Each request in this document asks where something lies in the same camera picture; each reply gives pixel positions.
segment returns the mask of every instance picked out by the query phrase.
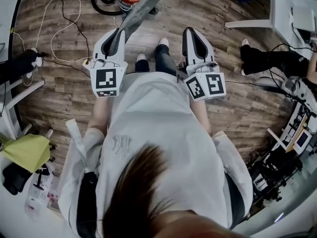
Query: floor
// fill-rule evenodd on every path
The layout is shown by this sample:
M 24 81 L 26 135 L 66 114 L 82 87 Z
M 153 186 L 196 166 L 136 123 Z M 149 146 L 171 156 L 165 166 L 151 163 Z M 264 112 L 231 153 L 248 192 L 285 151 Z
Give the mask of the floor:
M 14 31 L 24 39 L 25 48 L 34 47 L 46 5 L 50 0 L 22 0 Z M 64 0 L 65 15 L 72 20 L 80 10 L 78 0 Z M 47 52 L 52 60 L 50 41 L 55 32 L 69 22 L 62 18 L 61 1 L 54 0 L 47 9 L 37 49 Z M 248 38 L 253 47 L 267 51 L 280 43 L 271 29 L 226 29 L 226 21 L 265 19 L 269 17 L 269 0 L 240 3 L 235 0 L 161 0 L 159 13 L 149 16 L 126 44 L 126 61 L 133 70 L 139 53 L 145 53 L 154 65 L 154 48 L 161 37 L 170 41 L 170 53 L 177 64 L 183 61 L 182 33 L 187 26 L 199 30 L 214 47 L 215 58 L 227 81 L 253 82 L 260 75 L 243 77 L 240 74 L 242 61 L 239 47 Z M 113 29 L 114 19 L 94 11 L 90 0 L 81 0 L 80 29 L 88 38 L 92 51 L 95 42 Z M 59 33 L 53 40 L 53 49 L 60 59 L 77 60 L 87 56 L 85 39 L 76 26 Z M 13 53 L 23 51 L 21 40 L 15 36 Z M 67 63 L 84 70 L 81 62 Z M 85 131 L 95 97 L 90 79 L 79 71 L 52 62 L 44 62 L 35 72 L 34 80 L 45 80 L 45 85 L 19 104 L 23 122 L 31 122 L 40 129 L 53 128 L 52 143 L 56 145 L 57 173 L 62 169 L 70 137 L 65 126 L 69 119 L 76 118 L 80 130 Z M 233 141 L 243 159 L 267 146 L 269 127 L 279 132 L 285 125 L 292 109 L 286 97 L 264 92 L 250 84 L 226 84 L 224 98 L 209 100 L 208 113 L 214 132 L 223 130 Z

